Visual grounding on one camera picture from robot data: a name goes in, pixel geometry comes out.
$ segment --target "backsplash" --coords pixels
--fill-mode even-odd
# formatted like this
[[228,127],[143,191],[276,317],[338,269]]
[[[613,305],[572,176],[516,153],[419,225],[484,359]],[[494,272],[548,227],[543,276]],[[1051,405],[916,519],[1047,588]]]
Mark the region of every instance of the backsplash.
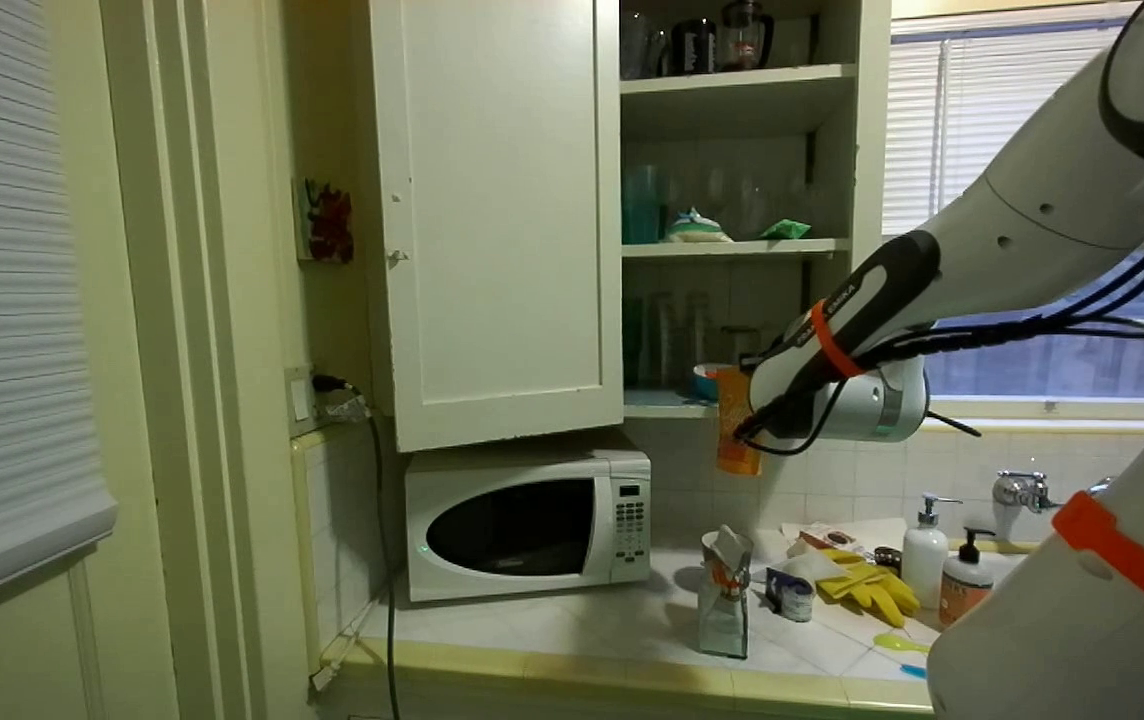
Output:
[[[940,524],[962,535],[969,515],[993,515],[1002,468],[1047,471],[1051,500],[1067,500],[1091,480],[1122,477],[1144,446],[1141,427],[990,427],[986,440],[924,427],[905,445],[822,440],[793,461],[769,461],[759,480],[717,471],[717,423],[630,420],[630,434],[652,457],[652,535],[663,546],[695,546],[721,524],[841,524],[921,510],[924,490],[958,494]],[[1022,510],[1014,540],[1040,542],[1051,510]]]

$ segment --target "shelf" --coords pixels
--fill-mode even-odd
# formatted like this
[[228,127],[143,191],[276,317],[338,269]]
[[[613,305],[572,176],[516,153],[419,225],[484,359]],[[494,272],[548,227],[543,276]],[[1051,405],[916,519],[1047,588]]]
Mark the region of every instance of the shelf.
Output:
[[814,130],[852,81],[852,62],[626,81],[621,116],[648,140]]
[[689,400],[679,392],[663,389],[630,389],[626,392],[626,417],[630,420],[706,420],[717,417],[717,405]]
[[847,238],[735,238],[735,244],[621,244],[626,261],[717,261],[717,257],[833,257],[847,253]]

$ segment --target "countertop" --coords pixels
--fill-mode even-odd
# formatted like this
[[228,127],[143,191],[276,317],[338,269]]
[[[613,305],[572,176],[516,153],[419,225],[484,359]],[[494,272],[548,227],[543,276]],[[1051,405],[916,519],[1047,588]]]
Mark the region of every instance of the countertop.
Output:
[[[404,672],[933,716],[916,668],[924,668],[937,628],[921,621],[890,628],[825,600],[814,605],[807,625],[793,625],[753,596],[747,660],[723,660],[695,650],[695,579],[695,546],[657,546],[648,582],[395,606],[395,664]],[[879,631],[899,631],[921,649],[878,649]],[[380,605],[361,634],[338,649],[338,660],[386,664]]]

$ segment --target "microwave control panel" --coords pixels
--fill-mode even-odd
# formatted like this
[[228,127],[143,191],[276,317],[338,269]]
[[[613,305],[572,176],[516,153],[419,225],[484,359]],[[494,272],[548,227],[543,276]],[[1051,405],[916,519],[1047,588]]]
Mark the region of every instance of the microwave control panel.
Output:
[[613,579],[643,579],[652,573],[648,546],[648,480],[615,480],[615,550],[613,550]]

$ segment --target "cabinet door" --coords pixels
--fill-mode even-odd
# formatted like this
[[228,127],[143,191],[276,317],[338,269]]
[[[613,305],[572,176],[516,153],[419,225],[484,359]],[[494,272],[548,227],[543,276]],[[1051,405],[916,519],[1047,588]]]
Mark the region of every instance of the cabinet door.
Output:
[[621,423],[613,0],[374,0],[404,451]]

